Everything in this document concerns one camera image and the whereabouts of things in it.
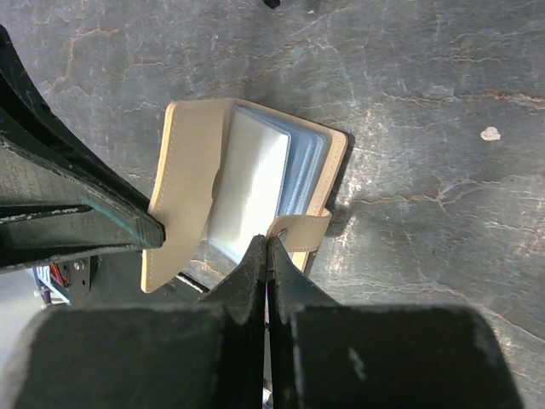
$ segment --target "beige leather wallet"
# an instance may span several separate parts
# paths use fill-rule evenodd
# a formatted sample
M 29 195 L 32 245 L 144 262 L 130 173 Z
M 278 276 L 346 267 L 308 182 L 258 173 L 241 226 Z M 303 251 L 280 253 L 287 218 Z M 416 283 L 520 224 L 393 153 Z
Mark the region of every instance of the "beige leather wallet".
M 347 137 L 286 113 L 238 99 L 177 101 L 167 108 L 157 178 L 148 212 L 165 227 L 158 249 L 144 250 L 141 288 L 152 292 L 174 278 L 206 239 L 207 222 L 221 183 L 234 106 L 250 107 L 325 135 L 329 150 L 306 215 L 278 216 L 267 237 L 283 232 L 284 246 L 302 271 L 318 249 L 331 214 L 325 209 L 347 148 Z

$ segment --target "stitching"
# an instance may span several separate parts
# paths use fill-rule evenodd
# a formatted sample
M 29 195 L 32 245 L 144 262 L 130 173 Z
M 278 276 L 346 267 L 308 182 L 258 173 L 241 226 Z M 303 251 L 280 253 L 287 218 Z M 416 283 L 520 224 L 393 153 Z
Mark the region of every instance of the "stitching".
M 341 150 L 341 144 L 340 143 L 337 143 L 337 141 L 335 141 L 335 140 L 333 140 L 332 142 L 336 144 L 336 148 L 335 148 L 335 151 L 333 152 L 333 156 L 331 157 L 331 165 L 329 166 L 329 169 L 327 169 L 328 172 L 326 174 L 326 181 L 329 180 L 333 176 L 334 168 L 336 167 L 336 164 L 337 164 L 337 158 L 339 157 L 339 151 Z M 322 187 L 322 190 L 320 191 L 320 193 L 318 195 L 320 200 L 318 201 L 318 203 L 313 208 L 314 212 L 316 212 L 316 213 L 318 212 L 319 204 L 323 200 L 325 200 L 325 192 L 327 191 L 328 186 L 331 185 L 331 182 L 325 183 L 324 186 Z
M 163 180 L 162 180 L 162 186 L 161 186 L 161 193 L 159 194 L 159 199 L 157 201 L 157 210 L 161 208 L 161 204 L 163 203 L 163 196 L 165 191 L 165 186 L 167 182 L 169 181 L 169 166 L 170 166 L 170 156 L 172 155 L 172 152 L 174 151 L 174 142 L 176 140 L 176 108 L 175 111 L 172 114 L 172 126 L 170 127 L 170 136 L 169 136 L 169 145 L 167 146 L 168 152 L 167 152 L 167 158 L 165 159 L 164 164 L 164 174 L 163 174 Z M 152 286 L 152 280 L 153 280 L 153 250 L 150 250 L 150 269 L 149 269 L 149 276 L 147 277 L 147 284 L 151 287 Z

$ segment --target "concrete floor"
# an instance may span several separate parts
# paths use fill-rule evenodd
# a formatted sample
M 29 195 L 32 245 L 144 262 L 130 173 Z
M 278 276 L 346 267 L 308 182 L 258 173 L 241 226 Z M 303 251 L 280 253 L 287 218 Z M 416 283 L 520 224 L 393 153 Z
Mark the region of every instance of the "concrete floor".
M 145 194 L 172 100 L 349 133 L 311 278 L 341 302 L 474 305 L 545 407 L 545 2 L 3 0 L 0 22 L 53 111 Z M 188 271 L 227 268 L 203 247 Z
M 20 332 L 42 310 L 42 298 L 33 295 L 35 290 L 29 271 L 0 274 L 0 372 Z

